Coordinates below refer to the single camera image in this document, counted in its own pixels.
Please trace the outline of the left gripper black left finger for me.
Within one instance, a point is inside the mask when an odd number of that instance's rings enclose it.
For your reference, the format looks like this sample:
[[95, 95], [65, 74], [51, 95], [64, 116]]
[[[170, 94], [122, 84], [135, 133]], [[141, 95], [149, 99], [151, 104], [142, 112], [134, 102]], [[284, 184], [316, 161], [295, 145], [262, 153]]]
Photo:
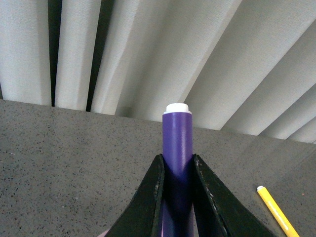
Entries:
[[105, 234], [107, 237], [160, 237], [162, 232], [164, 162], [155, 156], [124, 212]]

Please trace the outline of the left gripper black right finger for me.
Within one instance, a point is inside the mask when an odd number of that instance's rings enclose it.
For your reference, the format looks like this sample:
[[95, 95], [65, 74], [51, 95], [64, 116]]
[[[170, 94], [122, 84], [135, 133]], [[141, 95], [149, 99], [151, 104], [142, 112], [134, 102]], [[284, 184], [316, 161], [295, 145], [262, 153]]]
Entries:
[[200, 237], [274, 237], [197, 154], [193, 155], [193, 205]]

